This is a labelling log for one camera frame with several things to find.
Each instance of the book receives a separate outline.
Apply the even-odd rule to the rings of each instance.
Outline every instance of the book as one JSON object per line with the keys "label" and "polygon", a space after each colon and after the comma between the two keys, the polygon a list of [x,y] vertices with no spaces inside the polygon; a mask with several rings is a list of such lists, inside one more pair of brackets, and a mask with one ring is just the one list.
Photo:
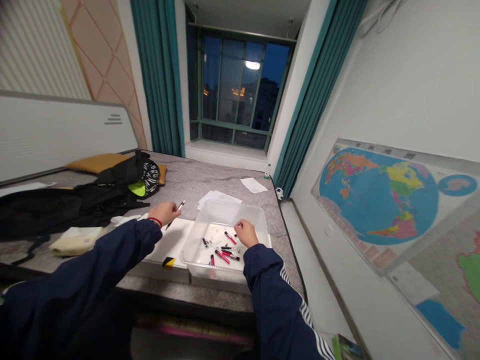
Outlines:
{"label": "book", "polygon": [[338,334],[331,339],[335,360],[363,360],[363,349],[356,343]]}

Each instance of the person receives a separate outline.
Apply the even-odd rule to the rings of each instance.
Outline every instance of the person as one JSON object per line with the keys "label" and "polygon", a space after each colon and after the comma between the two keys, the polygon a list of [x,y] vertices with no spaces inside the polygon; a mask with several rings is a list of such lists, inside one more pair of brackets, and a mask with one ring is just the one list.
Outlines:
{"label": "person", "polygon": [[[148,219],[131,220],[99,238],[92,250],[51,274],[15,284],[0,297],[3,359],[131,359],[135,324],[130,301],[115,291],[151,253],[166,226],[181,214],[160,203]],[[313,329],[309,309],[290,286],[282,258],[260,244],[255,227],[234,227],[242,244],[243,273],[251,291],[257,346],[239,359],[327,359],[334,356]]]}

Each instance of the white headboard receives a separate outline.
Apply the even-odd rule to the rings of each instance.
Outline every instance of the white headboard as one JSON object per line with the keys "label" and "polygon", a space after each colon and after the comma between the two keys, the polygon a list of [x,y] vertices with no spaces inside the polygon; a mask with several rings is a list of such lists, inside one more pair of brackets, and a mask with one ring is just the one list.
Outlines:
{"label": "white headboard", "polygon": [[123,105],[0,91],[0,184],[137,148]]}

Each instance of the ceiling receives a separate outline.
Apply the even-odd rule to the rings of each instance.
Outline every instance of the ceiling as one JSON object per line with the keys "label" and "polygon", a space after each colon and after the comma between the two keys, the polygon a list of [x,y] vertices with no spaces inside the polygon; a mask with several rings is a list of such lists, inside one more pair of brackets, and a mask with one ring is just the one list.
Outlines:
{"label": "ceiling", "polygon": [[246,31],[294,39],[311,0],[187,0],[197,23],[230,30]]}

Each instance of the floor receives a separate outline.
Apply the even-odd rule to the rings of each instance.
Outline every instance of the floor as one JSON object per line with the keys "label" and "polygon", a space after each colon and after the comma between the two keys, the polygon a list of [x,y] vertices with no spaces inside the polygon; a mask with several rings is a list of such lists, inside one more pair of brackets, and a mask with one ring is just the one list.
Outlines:
{"label": "floor", "polygon": [[[284,201],[281,204],[281,210],[305,283],[315,329],[330,344],[332,336],[336,334],[342,334],[353,340],[352,333],[317,261],[293,204]],[[178,337],[137,328],[133,330],[131,339],[131,353],[134,360],[231,359],[242,350],[244,349],[228,343]]]}

